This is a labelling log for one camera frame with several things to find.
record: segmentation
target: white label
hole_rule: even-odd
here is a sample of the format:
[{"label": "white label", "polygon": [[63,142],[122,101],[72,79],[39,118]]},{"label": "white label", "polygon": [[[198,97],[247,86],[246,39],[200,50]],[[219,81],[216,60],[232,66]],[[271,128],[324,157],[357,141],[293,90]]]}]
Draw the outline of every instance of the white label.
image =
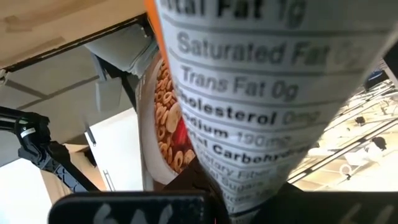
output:
[{"label": "white label", "polygon": [[24,138],[25,136],[35,133],[35,132],[36,132],[36,129],[29,128],[28,130],[21,132],[21,137]]},{"label": "white label", "polygon": [[359,85],[396,6],[372,22],[379,1],[156,2],[188,135],[234,223],[277,192]]}]

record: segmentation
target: black microphone arm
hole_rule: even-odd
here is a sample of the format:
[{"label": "black microphone arm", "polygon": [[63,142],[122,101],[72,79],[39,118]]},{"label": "black microphone arm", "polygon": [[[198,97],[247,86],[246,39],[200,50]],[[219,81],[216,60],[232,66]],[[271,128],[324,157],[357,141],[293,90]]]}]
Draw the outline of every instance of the black microphone arm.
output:
[{"label": "black microphone arm", "polygon": [[72,192],[99,191],[72,164],[68,149],[51,140],[49,123],[46,116],[0,106],[0,130],[17,136],[21,145],[18,149],[20,158],[31,161],[40,170],[53,173]]}]

